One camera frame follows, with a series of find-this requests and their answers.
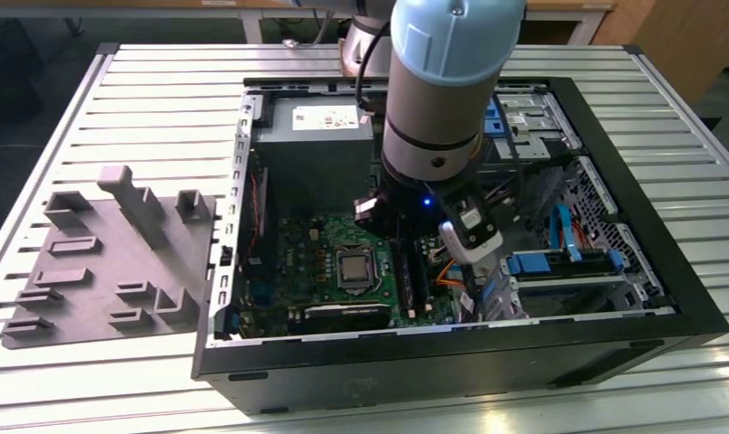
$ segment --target desk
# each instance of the desk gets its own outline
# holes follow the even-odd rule
[[[51,192],[105,199],[93,184],[99,168],[127,164],[135,184],[157,196],[197,189],[224,197],[243,78],[336,74],[335,45],[123,45],[96,55],[0,231],[0,331],[43,245]],[[503,75],[574,78],[729,319],[729,155],[646,57],[619,47],[519,47]],[[595,386],[254,419],[189,380],[193,342],[181,334],[16,351],[0,345],[0,429],[729,429],[729,335]]]
[[[529,21],[577,22],[569,44],[587,45],[617,0],[529,0]],[[17,18],[239,18],[247,43],[263,43],[259,20],[311,18],[310,9],[276,0],[0,0],[0,16]]]

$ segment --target floor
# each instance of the floor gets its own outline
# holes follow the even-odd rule
[[[40,114],[28,121],[0,126],[0,226],[16,201],[20,189],[45,145],[71,95],[80,83],[95,49],[101,42],[133,43],[241,43],[241,26],[228,19],[179,20],[84,20],[84,33],[71,37],[61,20],[24,20],[24,27],[44,59],[44,70],[32,77],[37,94],[44,102]],[[300,24],[279,26],[263,21],[267,43],[292,36],[310,42],[316,24],[306,20]],[[331,26],[326,42],[336,40]],[[717,138],[729,149],[729,75],[721,76],[695,106],[703,117],[722,117],[714,130]]]

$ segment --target wire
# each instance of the wire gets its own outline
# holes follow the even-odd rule
[[[476,155],[480,153],[480,149],[483,148],[483,130],[484,130],[484,122],[480,125],[480,132],[476,136],[476,146],[474,147],[474,150],[471,151],[470,160],[472,160]]]
[[[255,174],[251,174],[251,178],[252,178],[252,208],[254,208],[254,214],[255,214],[255,234],[252,235],[252,240],[248,243],[248,252],[245,254],[247,258],[252,254],[252,250],[255,246],[258,245],[258,235],[259,235],[258,179],[255,178]]]
[[[316,11],[316,8],[311,9],[311,13],[314,14],[314,23],[316,23],[316,27],[320,30],[319,11]]]
[[[455,260],[452,259],[447,264],[446,266],[442,268],[442,271],[439,272],[439,274],[436,275],[436,279],[434,280],[434,282],[436,282],[436,284],[440,284],[442,283],[442,280],[446,278],[446,274],[447,272],[450,271],[450,267],[452,267],[452,264],[455,264]]]
[[[458,288],[464,288],[466,289],[466,285],[463,285],[463,282],[460,282],[460,280],[439,280],[436,282],[438,284],[440,285],[448,285],[450,287],[458,287]]]
[[[332,21],[332,17],[335,16],[335,12],[327,12],[324,14],[324,22],[320,25],[319,33],[316,34],[316,39],[314,39],[312,43],[300,43],[295,40],[284,40],[283,44],[292,48],[314,48],[316,45],[319,45],[320,39],[324,36],[324,33],[327,33],[327,27],[330,27],[330,22]]]
[[[0,145],[0,149],[4,147],[33,147],[37,149],[43,149],[45,146],[37,146],[37,145]]]
[[[378,45],[378,42],[386,35],[386,32],[390,29],[390,24],[386,22],[386,24],[380,27],[380,30],[372,37],[372,41],[370,42],[370,45],[367,46],[367,50],[364,51],[364,56],[362,57],[362,63],[359,64],[359,71],[356,72],[356,85],[354,86],[354,99],[356,100],[356,105],[360,109],[364,109],[367,106],[367,103],[362,99],[362,81],[364,79],[364,70],[367,70],[367,64],[370,63],[370,57],[372,57],[372,52],[375,51],[375,46]]]

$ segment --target metal frame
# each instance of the metal frame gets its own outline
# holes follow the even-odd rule
[[[673,305],[678,313],[659,316],[673,313],[671,309],[665,309],[665,312],[647,311],[657,314],[654,316],[619,315],[617,318],[601,317],[597,322],[575,321],[571,318],[565,318],[567,322],[534,318],[530,321],[435,325],[387,331],[223,341],[221,337],[216,339],[209,328],[211,320],[216,318],[212,311],[220,315],[227,312],[227,300],[231,296],[228,292],[232,291],[232,287],[240,285],[235,273],[231,274],[229,280],[225,279],[225,284],[213,289],[208,306],[201,307],[201,316],[208,314],[209,324],[207,326],[205,320],[201,319],[195,346],[193,378],[208,381],[223,396],[243,406],[244,411],[254,413],[303,409],[304,404],[298,400],[296,392],[292,394],[291,391],[304,391],[302,384],[312,383],[315,379],[322,382],[320,378],[324,378],[328,384],[327,390],[318,388],[314,392],[303,392],[308,400],[307,408],[328,406],[331,402],[336,405],[360,405],[362,401],[339,395],[335,386],[343,387],[352,381],[351,378],[359,378],[366,375],[364,373],[368,373],[372,381],[379,384],[378,388],[362,393],[370,404],[383,404],[387,400],[399,401],[403,399],[399,397],[415,395],[418,389],[422,390],[424,398],[447,396],[448,391],[455,391],[456,394],[479,393],[480,389],[470,385],[466,388],[454,388],[454,383],[458,382],[451,376],[435,377],[430,386],[420,376],[415,377],[411,373],[400,371],[403,368],[398,361],[410,361],[414,365],[410,369],[414,372],[420,372],[422,369],[431,371],[432,363],[426,362],[431,359],[442,358],[448,365],[466,363],[466,374],[482,380],[486,378],[486,369],[480,369],[480,365],[474,362],[476,357],[486,357],[496,369],[506,371],[510,368],[507,360],[519,363],[523,354],[529,354],[526,357],[530,360],[538,361],[541,357],[559,358],[561,352],[570,351],[571,362],[581,368],[559,368],[550,374],[549,381],[534,380],[527,382],[527,386],[523,386],[523,381],[499,383],[492,381],[491,383],[496,384],[488,385],[484,390],[511,392],[517,387],[550,385],[562,387],[595,383],[609,379],[622,368],[629,369],[641,364],[657,354],[677,347],[686,348],[703,344],[729,332],[729,325],[707,290],[689,267],[686,258],[573,81],[563,78],[529,77],[502,80],[506,84],[545,83],[555,95],[562,112],[573,125],[573,131],[585,143],[585,151],[603,179],[610,199],[623,212],[623,216],[618,217],[630,228],[666,293],[673,298],[673,301],[654,307]],[[303,89],[311,90],[302,91],[299,96],[307,96],[314,89],[327,91],[332,85],[339,89],[339,94],[347,94],[351,89],[346,84],[352,84],[352,80],[346,82],[346,79],[339,78],[266,79],[259,83],[245,83],[250,88],[244,98],[248,99],[252,93],[262,95],[263,99],[286,98],[290,94],[298,93],[295,87],[300,85]],[[252,107],[255,103],[245,100],[241,111],[247,116],[241,117],[236,134],[239,142],[243,139],[250,143]],[[244,153],[245,149],[236,151],[233,160],[240,161],[240,164],[236,164],[233,170],[245,170],[247,158],[241,156]],[[236,191],[244,190],[243,176],[233,178],[232,186]],[[240,215],[240,208],[241,204],[236,202],[229,214]],[[237,233],[237,224],[232,232]],[[227,317],[220,317],[220,321],[227,321]],[[621,349],[626,345],[630,353]],[[606,349],[602,350],[602,358],[597,359],[601,357],[595,353],[599,348]],[[543,375],[549,371],[542,364],[538,364],[537,371],[531,371],[534,369],[531,365],[519,365],[518,369],[523,376],[535,379],[539,378],[539,373]],[[394,375],[403,379],[398,387],[390,387],[387,381]],[[294,386],[283,390],[283,384],[274,380],[275,376]]]
[[[123,45],[108,64],[107,56],[96,58],[76,95],[81,109],[68,110],[72,127],[59,126],[65,137],[53,137],[45,150],[52,163],[35,169],[0,234],[0,330],[20,290],[20,279],[4,277],[32,269],[45,232],[37,200],[51,189],[80,189],[101,162],[131,159],[153,191],[184,184],[224,197],[216,187],[225,184],[232,152],[232,127],[224,126],[237,119],[243,77],[328,76],[339,71],[338,53],[335,45],[302,52],[236,44]],[[673,91],[621,47],[519,47],[502,75],[574,78],[729,320],[729,166],[718,163],[721,146],[710,132],[710,140],[702,138],[689,107],[671,103]],[[69,184],[52,185],[55,180]],[[252,418],[189,380],[193,346],[192,334],[17,351],[0,345],[0,429],[729,431],[729,335],[570,393],[514,392]]]

